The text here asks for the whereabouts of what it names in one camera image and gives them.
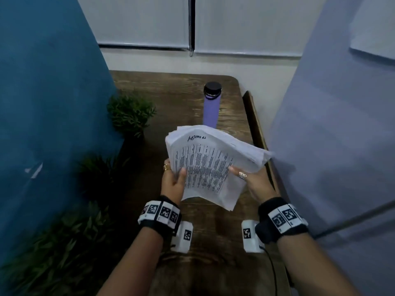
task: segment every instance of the bottle lid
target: bottle lid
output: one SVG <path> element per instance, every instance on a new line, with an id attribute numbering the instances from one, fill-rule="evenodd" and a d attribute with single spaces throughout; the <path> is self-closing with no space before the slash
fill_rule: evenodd
<path id="1" fill-rule="evenodd" d="M 213 100 L 221 95 L 222 86 L 218 82 L 207 82 L 203 91 L 207 99 Z"/>

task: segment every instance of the green plant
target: green plant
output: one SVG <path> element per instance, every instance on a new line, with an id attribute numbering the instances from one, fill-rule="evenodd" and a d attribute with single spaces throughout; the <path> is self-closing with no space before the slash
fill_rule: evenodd
<path id="1" fill-rule="evenodd" d="M 121 188 L 129 159 L 120 161 L 119 156 L 103 158 L 101 155 L 86 155 L 78 168 L 82 194 L 96 201 L 101 208 L 118 201 L 122 196 Z"/>
<path id="2" fill-rule="evenodd" d="M 97 205 L 59 215 L 2 267 L 8 287 L 28 296 L 96 295 L 125 253 L 119 236 Z"/>
<path id="3" fill-rule="evenodd" d="M 136 90 L 119 90 L 117 96 L 110 98 L 107 111 L 111 114 L 114 128 L 124 137 L 142 136 L 148 127 L 148 119 L 156 113 L 154 104 Z"/>

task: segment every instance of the wristband with qr markers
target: wristband with qr markers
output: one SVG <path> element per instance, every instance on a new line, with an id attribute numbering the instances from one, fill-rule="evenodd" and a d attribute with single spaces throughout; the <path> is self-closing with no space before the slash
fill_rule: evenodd
<path id="1" fill-rule="evenodd" d="M 146 203 L 137 221 L 141 227 L 150 227 L 165 239 L 171 234 L 177 233 L 181 222 L 181 213 L 174 202 L 161 195 L 159 200 Z"/>
<path id="2" fill-rule="evenodd" d="M 259 239 L 268 244 L 277 242 L 282 236 L 293 236 L 308 232 L 308 223 L 300 217 L 293 205 L 283 198 L 269 199 L 259 206 L 259 223 L 255 232 Z"/>

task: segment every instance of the wooden tabletop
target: wooden tabletop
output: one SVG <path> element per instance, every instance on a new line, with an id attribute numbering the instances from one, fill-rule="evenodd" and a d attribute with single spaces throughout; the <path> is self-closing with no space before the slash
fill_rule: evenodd
<path id="1" fill-rule="evenodd" d="M 203 86 L 222 84 L 217 129 L 252 144 L 252 137 L 238 81 L 230 76 L 111 72 L 119 89 L 146 93 L 157 114 L 145 130 L 142 145 L 124 144 L 136 163 L 121 214 L 129 227 L 144 204 L 160 194 L 162 166 L 168 157 L 165 137 L 180 125 L 202 124 Z M 233 211 L 201 198 L 181 203 L 183 220 L 194 226 L 188 254 L 174 253 L 165 243 L 150 295 L 274 295 L 274 278 L 266 254 L 247 254 L 243 249 L 241 222 L 258 219 L 258 204 L 246 190 Z M 277 248 L 269 245 L 276 270 L 278 295 L 290 295 L 284 265 Z"/>

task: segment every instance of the ring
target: ring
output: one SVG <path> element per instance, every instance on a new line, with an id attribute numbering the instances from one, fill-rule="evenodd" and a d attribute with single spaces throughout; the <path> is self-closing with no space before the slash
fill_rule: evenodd
<path id="1" fill-rule="evenodd" d="M 239 172 L 239 178 L 246 179 L 247 175 L 244 172 Z"/>

